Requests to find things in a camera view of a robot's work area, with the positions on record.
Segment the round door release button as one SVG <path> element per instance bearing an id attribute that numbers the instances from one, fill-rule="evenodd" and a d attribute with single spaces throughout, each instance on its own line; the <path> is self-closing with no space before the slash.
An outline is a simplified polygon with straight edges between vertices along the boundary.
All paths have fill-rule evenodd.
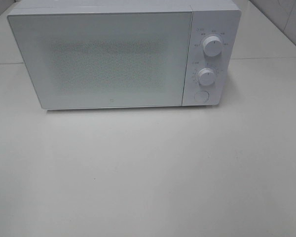
<path id="1" fill-rule="evenodd" d="M 199 91 L 199 92 L 195 93 L 194 100 L 198 104 L 206 103 L 209 100 L 209 92 Z"/>

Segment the white timer knob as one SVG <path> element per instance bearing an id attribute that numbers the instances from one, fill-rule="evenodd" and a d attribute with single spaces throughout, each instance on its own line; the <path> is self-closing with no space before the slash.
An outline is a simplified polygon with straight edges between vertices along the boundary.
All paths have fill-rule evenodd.
<path id="1" fill-rule="evenodd" d="M 210 86 L 216 80 L 216 74 L 211 68 L 204 68 L 197 73 L 198 82 L 201 86 Z"/>

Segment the white microwave door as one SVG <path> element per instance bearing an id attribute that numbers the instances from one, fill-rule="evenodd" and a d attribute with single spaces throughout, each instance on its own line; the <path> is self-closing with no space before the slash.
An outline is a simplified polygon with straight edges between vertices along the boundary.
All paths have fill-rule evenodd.
<path id="1" fill-rule="evenodd" d="M 44 109 L 179 106 L 190 12 L 9 15 Z"/>

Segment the white microwave oven body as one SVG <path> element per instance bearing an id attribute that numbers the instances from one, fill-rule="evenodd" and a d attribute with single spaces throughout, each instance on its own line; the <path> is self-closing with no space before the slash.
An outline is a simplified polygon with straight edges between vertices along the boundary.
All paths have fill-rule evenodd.
<path id="1" fill-rule="evenodd" d="M 142 14 L 190 12 L 188 53 L 184 92 L 179 106 L 207 106 L 220 102 L 227 77 L 241 10 L 231 0 L 23 0 L 9 15 L 64 15 L 64 14 Z M 209 57 L 203 51 L 203 40 L 218 36 L 222 52 Z M 201 86 L 197 73 L 211 68 L 216 74 L 210 86 Z M 209 100 L 198 104 L 195 93 L 209 92 Z"/>

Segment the white power knob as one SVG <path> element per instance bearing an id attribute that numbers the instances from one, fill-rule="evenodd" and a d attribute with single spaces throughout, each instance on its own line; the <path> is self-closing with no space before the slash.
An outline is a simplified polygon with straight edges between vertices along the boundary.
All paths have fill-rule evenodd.
<path id="1" fill-rule="evenodd" d="M 215 57 L 222 52 L 222 40 L 218 36 L 208 36 L 203 40 L 203 51 L 209 57 Z"/>

